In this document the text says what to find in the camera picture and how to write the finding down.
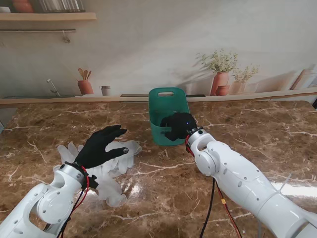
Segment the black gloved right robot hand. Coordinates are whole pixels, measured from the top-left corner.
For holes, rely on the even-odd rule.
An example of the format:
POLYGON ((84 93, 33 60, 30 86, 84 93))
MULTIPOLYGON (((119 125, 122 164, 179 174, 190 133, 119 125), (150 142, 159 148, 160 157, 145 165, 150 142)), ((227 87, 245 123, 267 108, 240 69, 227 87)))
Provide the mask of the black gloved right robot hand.
POLYGON ((160 127, 170 127, 171 131, 165 132, 166 138, 171 141, 185 139, 198 126, 190 113, 174 113, 161 120, 160 127))

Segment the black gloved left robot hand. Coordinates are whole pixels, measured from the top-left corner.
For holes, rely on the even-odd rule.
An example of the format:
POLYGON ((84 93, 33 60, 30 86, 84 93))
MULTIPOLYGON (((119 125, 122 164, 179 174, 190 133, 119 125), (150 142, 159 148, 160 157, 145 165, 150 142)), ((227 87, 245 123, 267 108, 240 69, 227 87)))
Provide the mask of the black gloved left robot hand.
POLYGON ((126 132, 127 129, 121 128, 121 125, 107 126, 94 132, 75 158, 74 163, 79 167, 83 166, 85 169, 90 169, 127 154, 129 150, 126 147, 115 148, 106 152, 106 146, 126 132))

